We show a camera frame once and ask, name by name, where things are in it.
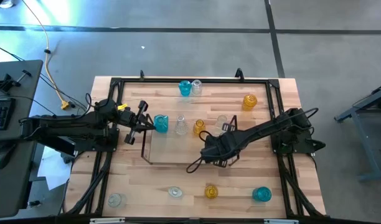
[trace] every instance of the gray floor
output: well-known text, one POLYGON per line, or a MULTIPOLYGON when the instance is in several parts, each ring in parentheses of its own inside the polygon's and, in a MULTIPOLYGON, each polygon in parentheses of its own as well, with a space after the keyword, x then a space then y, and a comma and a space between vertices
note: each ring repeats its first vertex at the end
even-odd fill
MULTIPOLYGON (((85 27, 268 28, 263 0, 206 1, 31 1, 45 24, 85 27)), ((271 0, 277 29, 381 29, 381 0, 271 0)), ((0 24, 37 24, 21 2, 0 9, 0 24)), ((58 86, 83 99, 95 75, 195 75, 231 77, 241 67, 248 77, 278 77, 270 34, 184 34, 49 32, 50 62, 58 86)), ((381 222, 381 181, 361 183, 369 171, 354 128, 333 117, 381 85, 381 35, 278 35, 287 78, 295 78, 314 138, 327 147, 316 156, 327 214, 381 222)), ((42 32, 0 31, 0 47, 26 59, 44 59, 42 32)), ((0 52, 1 61, 12 60, 0 52)), ((40 82, 35 98, 54 113, 59 99, 40 82)), ((34 105, 32 114, 44 114, 34 105)), ((31 199, 43 206, 17 217, 57 213, 63 188, 48 192, 35 184, 31 199)))

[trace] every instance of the black keyboard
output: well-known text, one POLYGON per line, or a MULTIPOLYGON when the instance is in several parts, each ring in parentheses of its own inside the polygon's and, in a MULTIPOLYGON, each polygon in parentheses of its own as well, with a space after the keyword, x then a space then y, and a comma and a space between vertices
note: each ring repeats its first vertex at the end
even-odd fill
POLYGON ((5 130, 14 110, 15 99, 0 99, 0 130, 5 130))

